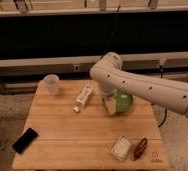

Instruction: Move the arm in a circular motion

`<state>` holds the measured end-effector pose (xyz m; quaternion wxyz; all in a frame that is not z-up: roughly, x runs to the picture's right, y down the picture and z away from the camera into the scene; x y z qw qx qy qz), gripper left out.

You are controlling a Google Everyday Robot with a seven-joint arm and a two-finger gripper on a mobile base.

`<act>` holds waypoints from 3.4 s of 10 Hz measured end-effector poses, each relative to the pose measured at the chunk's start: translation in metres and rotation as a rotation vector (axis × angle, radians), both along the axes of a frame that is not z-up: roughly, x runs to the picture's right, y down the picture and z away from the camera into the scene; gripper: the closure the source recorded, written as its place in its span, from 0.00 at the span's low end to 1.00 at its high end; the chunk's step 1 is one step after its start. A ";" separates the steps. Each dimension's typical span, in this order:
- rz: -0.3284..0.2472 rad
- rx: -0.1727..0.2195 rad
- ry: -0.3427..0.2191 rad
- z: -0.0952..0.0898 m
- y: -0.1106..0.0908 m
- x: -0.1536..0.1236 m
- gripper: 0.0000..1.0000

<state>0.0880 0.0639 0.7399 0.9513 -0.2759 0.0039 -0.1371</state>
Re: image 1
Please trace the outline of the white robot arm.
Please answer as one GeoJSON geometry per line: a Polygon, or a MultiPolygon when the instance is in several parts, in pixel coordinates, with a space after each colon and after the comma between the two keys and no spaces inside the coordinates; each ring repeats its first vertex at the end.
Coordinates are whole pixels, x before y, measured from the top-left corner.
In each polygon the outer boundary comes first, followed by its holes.
{"type": "Polygon", "coordinates": [[[104,99],[120,90],[188,118],[188,83],[125,72],[122,64],[118,54],[108,52],[91,67],[90,76],[104,99]]]}

